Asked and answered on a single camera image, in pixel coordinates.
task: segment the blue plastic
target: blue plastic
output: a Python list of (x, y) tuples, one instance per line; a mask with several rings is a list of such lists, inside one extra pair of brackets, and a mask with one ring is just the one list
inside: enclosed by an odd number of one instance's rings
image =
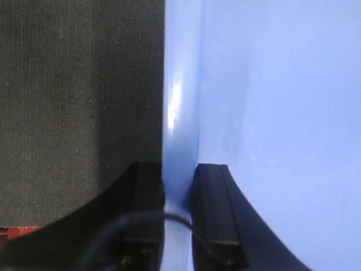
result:
[[(201, 1), (167, 1), (162, 177), (165, 210), (186, 218), (198, 159), (201, 21)], [(193, 270), (190, 232), (176, 222), (165, 223), (161, 270)]]
[(208, 0), (203, 27), (200, 11), (198, 1), (168, 1), (166, 45), (193, 50), (166, 48), (166, 112), (176, 75), (192, 82), (182, 84), (172, 135), (165, 115), (168, 198), (183, 209), (199, 150), (199, 163), (230, 166), (311, 269), (361, 270), (361, 2)]

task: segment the dark gray fabric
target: dark gray fabric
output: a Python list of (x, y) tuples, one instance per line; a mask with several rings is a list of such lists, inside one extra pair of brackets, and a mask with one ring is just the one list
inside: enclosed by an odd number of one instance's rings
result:
[(164, 1), (0, 0), (0, 227), (161, 161)]

